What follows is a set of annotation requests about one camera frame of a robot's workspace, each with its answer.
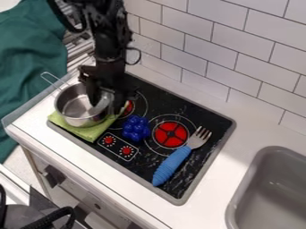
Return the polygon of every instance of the sink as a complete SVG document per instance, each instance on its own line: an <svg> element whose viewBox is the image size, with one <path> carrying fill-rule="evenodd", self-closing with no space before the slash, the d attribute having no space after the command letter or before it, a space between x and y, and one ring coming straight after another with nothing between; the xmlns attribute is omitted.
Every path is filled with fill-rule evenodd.
<svg viewBox="0 0 306 229"><path fill-rule="evenodd" d="M306 157L288 148L262 149L225 213L229 229L305 229Z"/></svg>

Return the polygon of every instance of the stove panel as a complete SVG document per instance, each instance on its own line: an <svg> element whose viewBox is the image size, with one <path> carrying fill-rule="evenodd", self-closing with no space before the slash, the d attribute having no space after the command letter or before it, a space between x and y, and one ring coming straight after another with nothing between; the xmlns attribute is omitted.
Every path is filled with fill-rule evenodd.
<svg viewBox="0 0 306 229"><path fill-rule="evenodd" d="M175 205L182 205L234 130L234 122L131 75L126 77L140 88L138 99L97 142L90 143L53 124L49 126L157 195ZM123 123L129 115L149 119L151 134L140 143L127 140L122 135ZM168 182L153 187L153 173L159 165L177 148L186 144L199 126L213 132L209 141L193 150Z"/></svg>

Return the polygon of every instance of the black cable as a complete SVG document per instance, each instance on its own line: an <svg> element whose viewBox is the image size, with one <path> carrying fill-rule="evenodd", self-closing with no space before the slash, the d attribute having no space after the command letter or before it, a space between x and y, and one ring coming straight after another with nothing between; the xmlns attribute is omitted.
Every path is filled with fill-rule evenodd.
<svg viewBox="0 0 306 229"><path fill-rule="evenodd" d="M45 228L49 228L52 223L54 223L54 221L56 221L57 219L70 215L67 223L65 225L63 225L61 227L61 229L72 229L73 224L75 222L76 216L74 213L73 208L71 207L64 207L64 208L60 208L52 213L50 213L47 216L44 216L43 218L29 224L26 226L23 226L22 229L45 229Z"/></svg>
<svg viewBox="0 0 306 229"><path fill-rule="evenodd" d="M136 47L127 47L126 50L135 50L135 51L138 51L138 53L140 54L140 56L138 57L137 61L135 61L134 63L128 63L127 61L125 61L126 64L128 64L128 65L135 65L135 64L137 64L141 60L142 53L141 53L141 51L138 48L136 48Z"/></svg>
<svg viewBox="0 0 306 229"><path fill-rule="evenodd" d="M6 193L4 187L0 184L0 228L4 228L4 221L6 215Z"/></svg>

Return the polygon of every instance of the blue toy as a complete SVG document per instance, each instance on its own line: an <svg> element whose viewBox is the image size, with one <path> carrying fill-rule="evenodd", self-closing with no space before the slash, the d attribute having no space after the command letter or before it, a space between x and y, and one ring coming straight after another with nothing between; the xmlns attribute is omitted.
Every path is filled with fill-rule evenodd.
<svg viewBox="0 0 306 229"><path fill-rule="evenodd" d="M131 115L123 124L123 136L139 142L150 135L149 121L145 117Z"/></svg>

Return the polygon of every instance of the green cloth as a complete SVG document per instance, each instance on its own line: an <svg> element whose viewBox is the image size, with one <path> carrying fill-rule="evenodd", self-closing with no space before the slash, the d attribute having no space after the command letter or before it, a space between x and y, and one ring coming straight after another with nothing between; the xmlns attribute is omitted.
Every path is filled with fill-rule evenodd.
<svg viewBox="0 0 306 229"><path fill-rule="evenodd" d="M0 13L0 34L2 119L49 86L40 78L42 72L66 74L67 50L62 42L64 26L46 0L23 0ZM0 163L16 145L0 124Z"/></svg>
<svg viewBox="0 0 306 229"><path fill-rule="evenodd" d="M113 124L113 122L119 117L119 114L112 114L107 117L107 119L99 125L88 128L73 127L67 124L63 117L54 111L49 117L48 120L52 123L66 129L67 131L83 138L86 141L94 142L106 129Z"/></svg>

